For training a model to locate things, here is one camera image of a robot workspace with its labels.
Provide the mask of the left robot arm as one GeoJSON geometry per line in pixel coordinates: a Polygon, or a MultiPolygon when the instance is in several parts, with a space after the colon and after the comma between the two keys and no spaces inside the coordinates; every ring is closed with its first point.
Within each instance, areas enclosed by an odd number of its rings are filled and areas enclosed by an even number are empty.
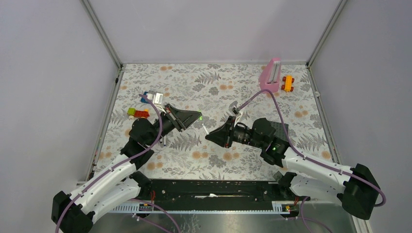
{"type": "Polygon", "coordinates": [[[164,112],[155,112],[158,118],[154,123],[146,118],[133,122],[128,142],[109,165],[70,193],[60,191],[53,197],[55,232],[87,233],[119,204],[134,197],[149,197],[149,179],[139,169],[154,154],[152,148],[174,129],[182,132],[202,117],[199,111],[179,110],[171,104],[165,105],[164,112]]]}

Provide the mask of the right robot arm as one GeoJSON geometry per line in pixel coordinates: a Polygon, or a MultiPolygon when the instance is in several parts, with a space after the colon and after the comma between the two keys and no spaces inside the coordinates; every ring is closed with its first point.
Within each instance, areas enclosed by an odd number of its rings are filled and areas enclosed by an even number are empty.
{"type": "Polygon", "coordinates": [[[362,164],[344,166],[297,153],[286,137],[280,136],[281,127],[281,123],[266,118],[259,118],[252,127],[247,127],[230,116],[205,139],[223,148],[230,148],[234,142],[259,148],[265,162],[288,168],[289,171],[277,179],[279,195],[285,200],[296,195],[326,200],[357,218],[369,220],[379,188],[370,169],[362,164]]]}

